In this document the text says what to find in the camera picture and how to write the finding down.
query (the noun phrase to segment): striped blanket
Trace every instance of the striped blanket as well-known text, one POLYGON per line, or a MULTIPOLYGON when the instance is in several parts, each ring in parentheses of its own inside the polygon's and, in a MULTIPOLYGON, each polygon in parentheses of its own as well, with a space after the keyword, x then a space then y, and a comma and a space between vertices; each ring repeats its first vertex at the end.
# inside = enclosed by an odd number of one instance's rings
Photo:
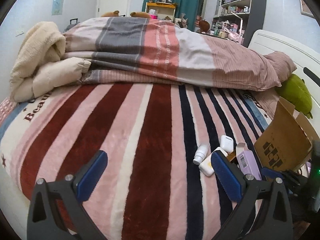
POLYGON ((286 70, 287 61, 292 62, 281 52, 274 52, 277 57, 267 59, 233 41, 155 19, 92 18, 64 36, 64 58, 92 62, 81 79, 84 84, 129 81, 127 75, 135 82, 165 80, 170 84, 263 91, 281 86, 274 66, 286 70))
POLYGON ((254 151, 270 120, 256 105, 242 90, 192 85, 57 88, 0 105, 2 164, 30 199, 37 179, 74 174, 104 150, 108 167, 84 208, 107 239, 209 240, 236 204, 192 163, 195 151, 223 134, 254 151))

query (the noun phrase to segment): green plush toy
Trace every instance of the green plush toy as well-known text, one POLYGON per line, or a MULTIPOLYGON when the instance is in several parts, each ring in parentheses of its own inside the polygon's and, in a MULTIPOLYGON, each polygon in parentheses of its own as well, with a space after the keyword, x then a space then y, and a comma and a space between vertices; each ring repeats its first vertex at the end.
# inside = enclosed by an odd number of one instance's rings
POLYGON ((296 110, 302 112, 306 117, 312 118, 312 100, 304 80, 295 74, 291 74, 288 80, 282 83, 282 87, 276 87, 276 92, 295 105, 296 110))

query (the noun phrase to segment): poster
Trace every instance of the poster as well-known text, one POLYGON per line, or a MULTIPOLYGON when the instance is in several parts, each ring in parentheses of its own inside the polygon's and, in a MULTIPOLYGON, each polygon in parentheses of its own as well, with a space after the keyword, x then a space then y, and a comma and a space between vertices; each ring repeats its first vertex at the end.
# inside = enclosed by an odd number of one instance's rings
POLYGON ((52 15, 61 15, 64 0, 53 0, 52 3, 52 15))

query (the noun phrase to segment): metal screw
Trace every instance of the metal screw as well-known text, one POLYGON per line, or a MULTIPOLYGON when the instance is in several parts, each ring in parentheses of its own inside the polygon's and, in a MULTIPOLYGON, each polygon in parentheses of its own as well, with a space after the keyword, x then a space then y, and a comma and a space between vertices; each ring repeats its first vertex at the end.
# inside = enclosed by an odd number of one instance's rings
POLYGON ((41 185, 41 184, 43 184, 43 183, 44 183, 44 179, 38 179, 38 180, 37 180, 37 184, 38 184, 38 185, 41 185))
POLYGON ((247 175, 245 176, 245 178, 246 178, 247 180, 253 180, 253 179, 254 179, 254 176, 253 176, 252 174, 247 174, 247 175))
POLYGON ((68 174, 67 176, 64 177, 64 179, 65 179, 66 181, 72 181, 73 175, 68 174))
POLYGON ((282 179, 281 178, 276 178, 276 183, 281 184, 282 183, 282 179))

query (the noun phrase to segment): bookshelf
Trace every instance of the bookshelf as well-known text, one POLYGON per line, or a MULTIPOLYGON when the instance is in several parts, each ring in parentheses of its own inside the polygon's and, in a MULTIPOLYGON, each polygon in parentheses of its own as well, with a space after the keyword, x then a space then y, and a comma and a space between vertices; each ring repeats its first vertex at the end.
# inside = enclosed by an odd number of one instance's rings
POLYGON ((218 0, 212 24, 228 20, 230 23, 235 23, 239 26, 241 20, 237 16, 241 17, 243 19, 243 29, 245 30, 242 45, 248 47, 254 32, 263 27, 266 1, 267 0, 218 0), (248 12, 244 11, 245 6, 248 7, 248 12))

